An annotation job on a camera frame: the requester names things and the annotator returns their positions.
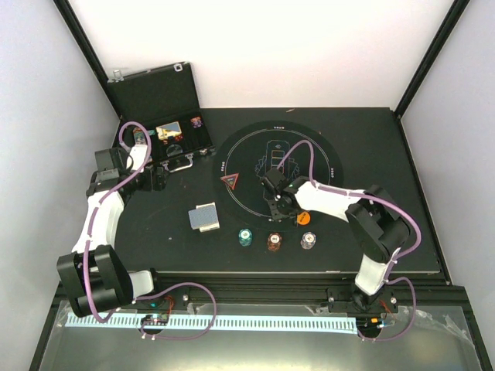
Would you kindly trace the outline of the orange big blind button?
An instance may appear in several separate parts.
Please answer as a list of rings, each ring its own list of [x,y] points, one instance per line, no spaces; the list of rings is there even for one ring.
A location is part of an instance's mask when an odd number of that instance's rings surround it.
[[[311,222],[311,215],[308,211],[302,211],[297,215],[296,221],[300,226],[306,226]]]

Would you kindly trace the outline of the orange poker chip stack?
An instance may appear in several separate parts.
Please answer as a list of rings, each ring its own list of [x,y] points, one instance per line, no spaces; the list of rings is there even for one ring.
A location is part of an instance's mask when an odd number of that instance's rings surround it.
[[[282,236],[279,233],[271,233],[268,236],[267,247],[270,251],[277,251],[282,245]]]

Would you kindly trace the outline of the green poker chip stack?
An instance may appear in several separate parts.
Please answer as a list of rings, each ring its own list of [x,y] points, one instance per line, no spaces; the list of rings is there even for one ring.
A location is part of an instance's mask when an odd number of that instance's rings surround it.
[[[248,247],[252,244],[253,235],[249,229],[242,229],[238,234],[239,244],[243,247]]]

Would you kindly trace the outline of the red triangular dealer button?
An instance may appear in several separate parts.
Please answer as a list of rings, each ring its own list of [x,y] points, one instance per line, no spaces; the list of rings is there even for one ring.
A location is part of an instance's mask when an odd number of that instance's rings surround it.
[[[231,190],[235,190],[236,188],[236,185],[237,185],[237,181],[238,181],[238,178],[239,178],[239,174],[238,173],[234,173],[234,174],[229,174],[229,175],[224,175],[220,178],[220,180],[222,181],[222,183],[224,183],[229,189]]]

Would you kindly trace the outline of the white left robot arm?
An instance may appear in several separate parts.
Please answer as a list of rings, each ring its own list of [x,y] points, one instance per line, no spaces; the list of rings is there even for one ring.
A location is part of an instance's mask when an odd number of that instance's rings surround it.
[[[149,145],[109,148],[96,152],[97,170],[87,190],[87,216],[69,254],[58,258],[56,270],[73,313],[106,322],[118,308],[139,298],[148,308],[160,307],[165,288],[154,269],[128,271],[114,245],[126,202],[148,185]]]

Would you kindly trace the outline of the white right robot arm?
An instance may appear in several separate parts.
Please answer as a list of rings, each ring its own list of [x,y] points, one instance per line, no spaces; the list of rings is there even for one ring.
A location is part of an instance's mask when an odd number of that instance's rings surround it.
[[[363,252],[351,301],[358,311],[375,307],[387,272],[411,234],[406,218],[385,199],[387,193],[378,186],[364,191],[341,189],[303,176],[291,181],[276,168],[261,178],[261,184],[274,221],[291,219],[301,224],[303,213],[317,212],[349,224]]]

